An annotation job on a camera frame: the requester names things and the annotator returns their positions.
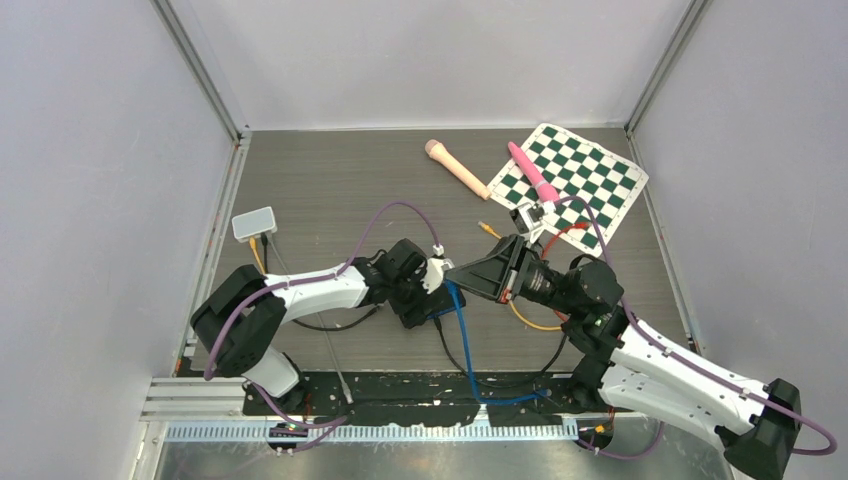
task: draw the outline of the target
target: wood grain surface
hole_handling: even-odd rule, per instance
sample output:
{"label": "wood grain surface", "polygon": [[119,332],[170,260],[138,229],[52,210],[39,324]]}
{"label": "wood grain surface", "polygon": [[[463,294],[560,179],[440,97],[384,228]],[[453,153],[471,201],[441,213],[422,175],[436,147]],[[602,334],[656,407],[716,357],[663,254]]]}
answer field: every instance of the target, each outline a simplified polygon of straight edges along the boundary
{"label": "wood grain surface", "polygon": [[[621,129],[575,129],[575,133],[629,157]],[[446,255],[457,265],[487,253],[495,239],[484,233],[482,220],[498,232],[514,232],[508,211],[483,201],[424,152],[435,138],[483,183],[509,159],[506,144],[523,142],[532,129],[384,130],[333,132],[258,132],[253,135],[233,215],[272,206],[279,231],[274,236],[289,273],[329,268],[352,252],[374,213],[392,200],[419,206],[435,225]],[[425,252],[432,238],[411,210],[397,206],[376,223],[365,241],[363,256],[391,248],[409,238]],[[550,238],[548,234],[542,241]],[[619,282],[636,313],[668,338],[685,344],[657,239],[643,198],[631,208],[610,248]],[[554,267],[566,269],[579,252],[564,241],[550,255]],[[269,254],[272,273],[283,273]],[[232,270],[252,263],[247,244],[228,235],[216,273],[216,286]],[[476,370],[536,370],[553,354],[556,332],[526,328],[508,307],[466,295],[464,310]],[[557,325],[550,310],[524,300],[517,304],[536,323]],[[362,312],[324,312],[327,326],[343,325]],[[313,317],[305,322],[316,323]],[[456,316],[444,318],[454,356],[462,362]],[[453,370],[432,323],[406,330],[388,305],[358,327],[331,333],[344,370]],[[302,369],[331,369],[323,333],[295,324],[283,325],[273,345]],[[208,354],[198,345],[193,368],[203,368]],[[568,371],[582,355],[570,344],[553,370]]]}

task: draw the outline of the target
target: green and white chessboard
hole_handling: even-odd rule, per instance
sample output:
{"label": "green and white chessboard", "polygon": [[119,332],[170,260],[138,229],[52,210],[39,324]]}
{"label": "green and white chessboard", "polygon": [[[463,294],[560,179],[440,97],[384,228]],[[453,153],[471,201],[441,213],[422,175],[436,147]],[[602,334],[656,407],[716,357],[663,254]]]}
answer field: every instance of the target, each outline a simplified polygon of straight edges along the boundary
{"label": "green and white chessboard", "polygon": [[[635,163],[555,125],[539,125],[521,149],[561,197],[576,195],[589,203],[605,242],[610,241],[648,183],[648,175]],[[536,190],[513,160],[489,182],[489,191],[493,200],[509,209],[539,200]],[[557,207],[543,221],[545,228],[556,234],[573,223],[588,222],[589,218],[582,204],[571,202]],[[561,238],[590,255],[601,254],[592,228],[570,230]]]}

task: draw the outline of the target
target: gray cable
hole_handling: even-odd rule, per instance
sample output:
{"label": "gray cable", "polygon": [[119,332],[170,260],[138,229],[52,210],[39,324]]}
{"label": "gray cable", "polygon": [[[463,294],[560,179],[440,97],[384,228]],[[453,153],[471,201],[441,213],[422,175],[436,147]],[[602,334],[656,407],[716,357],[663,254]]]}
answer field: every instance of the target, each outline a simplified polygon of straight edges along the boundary
{"label": "gray cable", "polygon": [[[277,257],[277,262],[279,262],[280,266],[283,268],[283,273],[285,275],[291,275],[289,272],[289,268],[286,266],[286,262],[283,261],[282,255],[280,255],[279,250],[277,250],[277,242],[274,241],[274,235],[268,235],[268,243],[271,244],[271,250],[274,252],[274,256]],[[315,314],[318,317],[318,324],[321,325],[321,328],[327,328],[324,325],[324,318],[321,316],[321,312]],[[327,340],[327,349],[330,350],[330,360],[333,361],[333,367],[336,369],[336,373],[339,376],[339,382],[342,384],[342,393],[344,393],[345,400],[348,405],[353,404],[353,393],[350,391],[350,386],[348,386],[347,382],[342,375],[342,369],[339,366],[339,360],[336,358],[336,352],[333,350],[333,341],[330,340],[330,334],[327,331],[324,331],[324,338]]]}

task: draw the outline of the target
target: white wall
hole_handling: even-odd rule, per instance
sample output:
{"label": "white wall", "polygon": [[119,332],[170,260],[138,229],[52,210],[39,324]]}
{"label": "white wall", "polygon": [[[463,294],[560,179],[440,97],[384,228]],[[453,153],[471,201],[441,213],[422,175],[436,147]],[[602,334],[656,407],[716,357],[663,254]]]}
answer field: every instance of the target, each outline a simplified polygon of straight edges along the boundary
{"label": "white wall", "polygon": [[[716,0],[636,134],[708,355],[795,383],[843,449],[846,25],[838,0]],[[846,471],[841,451],[794,456],[786,478]]]}
{"label": "white wall", "polygon": [[230,110],[276,130],[622,125],[689,2],[175,3]]}
{"label": "white wall", "polygon": [[0,478],[124,475],[231,151],[148,0],[0,14]]}

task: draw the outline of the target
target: white power adapter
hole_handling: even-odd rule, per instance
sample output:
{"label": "white power adapter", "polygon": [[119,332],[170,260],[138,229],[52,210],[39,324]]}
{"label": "white power adapter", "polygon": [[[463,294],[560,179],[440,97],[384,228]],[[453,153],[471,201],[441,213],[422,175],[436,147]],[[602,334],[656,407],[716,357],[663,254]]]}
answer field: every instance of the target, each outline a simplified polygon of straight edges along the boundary
{"label": "white power adapter", "polygon": [[263,233],[277,231],[277,220],[271,207],[260,208],[252,212],[242,213],[233,217],[233,235],[240,243],[258,237]]}

